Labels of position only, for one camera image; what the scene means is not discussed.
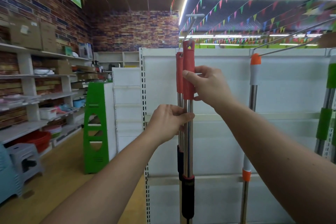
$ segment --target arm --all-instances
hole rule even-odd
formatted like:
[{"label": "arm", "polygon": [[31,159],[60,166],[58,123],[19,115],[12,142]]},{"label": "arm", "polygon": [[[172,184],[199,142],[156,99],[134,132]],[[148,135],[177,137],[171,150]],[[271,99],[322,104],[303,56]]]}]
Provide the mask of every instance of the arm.
[{"label": "arm", "polygon": [[160,105],[146,130],[55,208],[42,224],[117,223],[154,151],[195,116],[182,113],[181,107]]},{"label": "arm", "polygon": [[223,118],[274,197],[297,223],[336,223],[336,167],[234,99],[219,69],[183,76]]}]

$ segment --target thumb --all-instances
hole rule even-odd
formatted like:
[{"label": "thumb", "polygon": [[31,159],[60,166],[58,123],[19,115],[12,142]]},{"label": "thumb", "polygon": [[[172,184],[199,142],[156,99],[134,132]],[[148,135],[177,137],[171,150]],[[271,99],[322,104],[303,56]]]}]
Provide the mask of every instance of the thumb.
[{"label": "thumb", "polygon": [[184,123],[187,123],[188,121],[191,121],[193,118],[195,118],[195,114],[192,112],[187,112],[176,117],[178,118],[179,124],[183,125]]},{"label": "thumb", "polygon": [[187,81],[191,82],[193,85],[196,85],[197,82],[199,82],[199,80],[201,79],[197,74],[187,70],[183,70],[182,75]]}]

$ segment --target red pennant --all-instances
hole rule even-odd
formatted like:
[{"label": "red pennant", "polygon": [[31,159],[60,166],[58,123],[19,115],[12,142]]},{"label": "red pennant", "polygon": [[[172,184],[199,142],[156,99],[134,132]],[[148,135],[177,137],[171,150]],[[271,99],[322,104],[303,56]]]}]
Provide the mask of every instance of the red pennant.
[{"label": "red pennant", "polygon": [[274,9],[275,9],[275,7],[277,6],[278,3],[279,3],[279,1],[275,1],[275,2],[273,3],[273,11],[274,11]]}]

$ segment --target red handle grip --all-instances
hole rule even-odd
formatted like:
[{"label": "red handle grip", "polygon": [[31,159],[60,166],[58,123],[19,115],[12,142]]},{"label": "red handle grip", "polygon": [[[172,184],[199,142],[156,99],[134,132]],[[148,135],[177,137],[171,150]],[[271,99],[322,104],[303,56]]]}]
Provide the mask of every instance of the red handle grip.
[{"label": "red handle grip", "polygon": [[[195,41],[183,42],[183,70],[195,73]],[[183,99],[194,99],[195,86],[183,78]]]},{"label": "red handle grip", "polygon": [[183,94],[183,52],[176,53],[176,87],[177,93]]}]

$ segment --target floor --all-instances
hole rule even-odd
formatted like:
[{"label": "floor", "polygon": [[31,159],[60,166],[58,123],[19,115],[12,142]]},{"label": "floor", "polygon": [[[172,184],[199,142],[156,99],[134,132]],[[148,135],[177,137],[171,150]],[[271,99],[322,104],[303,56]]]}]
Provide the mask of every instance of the floor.
[{"label": "floor", "polygon": [[[84,175],[83,132],[80,131],[45,154],[43,176],[35,176],[23,188],[21,198],[0,205],[0,223],[37,224],[93,175]],[[119,224],[145,224],[145,179],[142,176]]]}]

